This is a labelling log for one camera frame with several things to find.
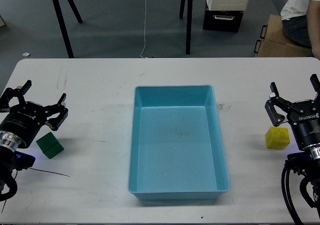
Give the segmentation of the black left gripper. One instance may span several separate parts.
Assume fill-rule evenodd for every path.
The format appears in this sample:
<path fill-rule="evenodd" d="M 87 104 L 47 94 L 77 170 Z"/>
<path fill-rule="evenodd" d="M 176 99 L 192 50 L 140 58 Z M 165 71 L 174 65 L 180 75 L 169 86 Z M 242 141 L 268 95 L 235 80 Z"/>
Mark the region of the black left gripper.
<path fill-rule="evenodd" d="M 0 112 L 9 114 L 0 124 L 0 131 L 14 134 L 23 142 L 18 148 L 28 148 L 35 139 L 40 128 L 45 124 L 52 131 L 57 131 L 68 116 L 66 108 L 66 93 L 63 93 L 56 104 L 43 107 L 33 102 L 26 102 L 24 95 L 32 86 L 32 81 L 15 89 L 6 88 L 0 96 Z M 12 98 L 17 98 L 18 104 L 10 107 Z"/>

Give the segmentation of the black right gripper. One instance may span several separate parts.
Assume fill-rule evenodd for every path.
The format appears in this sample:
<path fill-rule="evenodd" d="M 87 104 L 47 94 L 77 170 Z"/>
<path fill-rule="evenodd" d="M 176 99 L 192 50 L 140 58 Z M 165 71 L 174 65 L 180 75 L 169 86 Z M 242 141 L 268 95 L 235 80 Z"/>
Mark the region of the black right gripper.
<path fill-rule="evenodd" d="M 287 115 L 299 150 L 306 150 L 320 144 L 320 80 L 312 74 L 310 82 L 316 96 L 313 101 L 292 103 L 279 95 L 275 82 L 270 84 L 271 94 L 265 103 L 265 110 L 274 127 L 284 123 L 286 116 L 277 112 L 276 107 Z"/>

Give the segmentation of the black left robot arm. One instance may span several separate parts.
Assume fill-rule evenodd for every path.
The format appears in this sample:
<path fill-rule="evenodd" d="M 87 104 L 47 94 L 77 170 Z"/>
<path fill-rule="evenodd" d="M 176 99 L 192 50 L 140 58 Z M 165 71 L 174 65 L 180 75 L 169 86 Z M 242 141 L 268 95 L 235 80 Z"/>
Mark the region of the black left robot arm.
<path fill-rule="evenodd" d="M 56 104 L 42 106 L 26 101 L 24 95 L 32 86 L 27 80 L 23 86 L 6 88 L 0 97 L 0 111 L 8 113 L 0 123 L 0 190 L 8 187 L 6 193 L 0 194 L 0 200 L 12 198 L 18 190 L 13 170 L 21 171 L 33 166 L 35 158 L 17 151 L 27 149 L 41 127 L 46 125 L 56 131 L 68 116 L 65 106 L 66 93 L 63 93 Z"/>

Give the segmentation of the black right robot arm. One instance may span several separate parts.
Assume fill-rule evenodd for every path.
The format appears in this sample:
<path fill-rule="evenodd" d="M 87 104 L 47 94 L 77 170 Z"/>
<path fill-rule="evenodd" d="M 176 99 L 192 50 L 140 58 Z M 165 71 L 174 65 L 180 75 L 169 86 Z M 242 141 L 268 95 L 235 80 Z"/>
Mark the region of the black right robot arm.
<path fill-rule="evenodd" d="M 314 99 L 291 102 L 280 97 L 274 82 L 265 110 L 274 127 L 288 123 L 300 152 L 287 156 L 281 173 L 281 191 L 288 212 L 296 225 L 302 225 L 290 193 L 290 172 L 302 175 L 299 190 L 311 207 L 320 211 L 320 81 L 312 74 Z"/>

